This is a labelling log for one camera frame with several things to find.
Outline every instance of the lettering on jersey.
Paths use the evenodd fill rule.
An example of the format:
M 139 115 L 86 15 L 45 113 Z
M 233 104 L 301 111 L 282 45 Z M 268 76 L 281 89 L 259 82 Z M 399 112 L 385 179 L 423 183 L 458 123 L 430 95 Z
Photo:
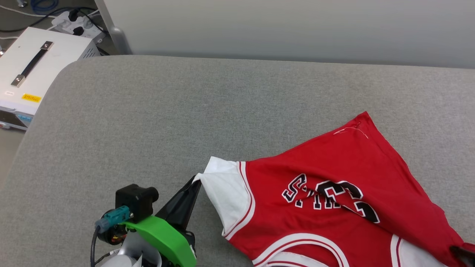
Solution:
M 285 189 L 284 192 L 282 192 L 282 196 L 288 203 L 294 201 L 298 190 L 301 189 L 301 187 L 306 183 L 307 183 L 307 176 L 303 173 L 300 174 L 299 176 L 295 177 L 295 179 L 293 179 L 292 182 L 290 182 L 290 184 L 288 185 L 288 188 Z M 298 206 L 296 202 L 295 206 L 301 208 L 302 202 L 300 201 L 300 206 Z
M 313 209 L 321 210 L 322 206 L 324 209 L 339 209 L 341 204 L 336 200 L 336 196 L 348 193 L 352 200 L 355 201 L 353 204 L 357 210 L 358 215 L 372 221 L 374 223 L 379 223 L 380 219 L 375 212 L 375 210 L 368 204 L 363 201 L 360 201 L 363 198 L 362 191 L 355 186 L 354 184 L 347 181 L 333 182 L 333 181 L 323 181 L 316 185 L 315 190 L 307 188 L 305 185 L 307 183 L 307 176 L 302 173 L 299 176 L 295 177 L 288 185 L 287 189 L 282 192 L 283 198 L 288 202 L 295 200 L 295 197 L 299 190 L 307 192 L 307 198 L 313 196 Z M 295 206 L 302 208 L 304 205 L 302 199 L 295 201 Z
M 360 200 L 363 198 L 363 193 L 361 192 L 361 190 L 354 184 L 351 184 L 347 181 L 340 181 L 337 183 L 334 183 L 332 181 L 324 181 L 317 184 L 315 191 L 331 199 L 334 203 L 336 203 L 335 196 L 341 195 L 346 191 L 348 191 L 348 193 L 350 194 L 351 199 Z M 366 219 L 374 223 L 380 222 L 378 215 L 368 203 L 365 203 L 363 201 L 356 201 L 353 204 L 356 210 L 361 212 L 361 214 L 358 213 L 359 215 L 365 217 Z

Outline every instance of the red jersey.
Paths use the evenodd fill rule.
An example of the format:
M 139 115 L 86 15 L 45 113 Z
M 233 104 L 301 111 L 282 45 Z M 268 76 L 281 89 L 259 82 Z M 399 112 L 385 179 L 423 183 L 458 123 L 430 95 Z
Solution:
M 280 155 L 198 174 L 254 266 L 465 266 L 463 240 L 365 112 Z

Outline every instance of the gray table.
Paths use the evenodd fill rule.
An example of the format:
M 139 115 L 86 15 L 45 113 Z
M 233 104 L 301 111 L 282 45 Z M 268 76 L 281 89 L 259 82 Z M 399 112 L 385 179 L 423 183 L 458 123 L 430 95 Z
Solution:
M 0 191 L 2 266 L 87 266 L 93 223 L 130 183 L 158 210 L 210 156 L 281 153 L 367 110 L 451 226 L 475 242 L 475 70 L 151 56 L 66 67 Z M 201 191 L 199 266 L 250 261 Z M 100 242 L 97 254 L 111 248 Z

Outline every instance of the power strip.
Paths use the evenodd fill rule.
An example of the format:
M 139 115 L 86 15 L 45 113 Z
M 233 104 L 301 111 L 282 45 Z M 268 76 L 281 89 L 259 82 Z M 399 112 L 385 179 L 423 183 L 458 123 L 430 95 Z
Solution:
M 61 15 L 51 21 L 51 24 L 56 26 L 54 29 L 59 32 L 91 38 L 96 44 L 102 43 L 102 39 L 105 37 L 105 33 L 101 32 L 86 17 L 79 16 L 76 21 L 71 21 L 69 19 L 69 11 L 61 13 Z

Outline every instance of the floor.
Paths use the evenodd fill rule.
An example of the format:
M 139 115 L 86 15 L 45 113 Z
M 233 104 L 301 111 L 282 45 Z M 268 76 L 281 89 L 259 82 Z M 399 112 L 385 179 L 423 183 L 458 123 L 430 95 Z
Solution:
M 26 13 L 33 13 L 30 6 L 26 6 L 24 8 L 18 7 L 17 2 L 15 0 L 1 0 L 0 5 Z M 61 0 L 59 1 L 59 5 L 57 8 L 79 6 L 96 8 L 94 0 Z M 0 8 L 1 30 L 23 28 L 37 21 L 38 19 L 40 18 L 30 17 Z M 47 29 L 52 26 L 51 20 L 52 19 L 46 19 L 41 23 L 35 25 L 34 27 Z M 99 16 L 94 18 L 94 22 L 97 23 L 99 26 L 104 26 Z M 0 37 L 19 36 L 20 34 L 21 31 L 13 33 L 0 33 Z M 15 40 L 0 40 L 0 46 L 4 50 L 8 50 L 8 47 L 10 47 L 14 41 Z M 104 41 L 98 46 L 111 55 L 118 54 L 110 37 L 106 37 Z M 24 131 L 0 129 L 0 189 L 2 189 L 3 185 L 5 184 L 7 173 L 10 169 L 10 166 L 13 162 L 13 158 L 15 157 L 16 151 L 18 149 L 18 146 L 20 145 L 21 139 L 23 138 L 24 134 Z

